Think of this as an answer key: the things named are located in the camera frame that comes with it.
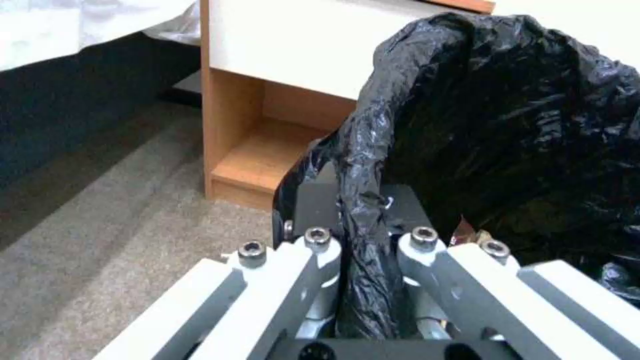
gray carpet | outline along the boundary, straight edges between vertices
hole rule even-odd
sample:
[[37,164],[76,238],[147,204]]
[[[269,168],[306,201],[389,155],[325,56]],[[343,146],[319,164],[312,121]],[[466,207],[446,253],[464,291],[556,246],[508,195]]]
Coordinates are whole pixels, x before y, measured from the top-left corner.
[[202,193],[200,110],[156,103],[0,193],[0,357],[90,359],[200,258],[271,243]]

bolt head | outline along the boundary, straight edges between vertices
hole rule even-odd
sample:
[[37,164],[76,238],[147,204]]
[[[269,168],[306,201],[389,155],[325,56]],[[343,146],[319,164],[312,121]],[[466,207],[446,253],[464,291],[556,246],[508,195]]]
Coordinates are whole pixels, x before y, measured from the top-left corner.
[[428,226],[417,226],[411,231],[411,244],[418,250],[432,251],[438,243],[438,233]]
[[502,241],[496,239],[482,241],[479,245],[480,249],[503,265],[507,263],[507,259],[509,255],[511,255],[509,247]]
[[309,227],[305,231],[305,245],[313,251],[323,252],[329,247],[331,234],[325,227]]
[[291,240],[293,238],[293,220],[287,220],[282,226],[284,232],[284,239]]
[[248,241],[238,249],[240,265],[248,268],[257,268],[267,261],[267,251],[259,241]]

garbage bag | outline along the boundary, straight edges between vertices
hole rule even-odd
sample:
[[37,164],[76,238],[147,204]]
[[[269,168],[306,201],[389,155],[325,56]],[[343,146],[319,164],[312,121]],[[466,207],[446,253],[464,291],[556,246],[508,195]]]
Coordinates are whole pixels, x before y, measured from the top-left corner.
[[281,229],[296,187],[334,162],[348,263],[336,336],[411,333],[383,183],[410,185],[443,240],[463,215],[525,265],[638,258],[635,69],[528,16],[454,13],[408,24],[373,61],[356,110],[291,169],[274,199]]

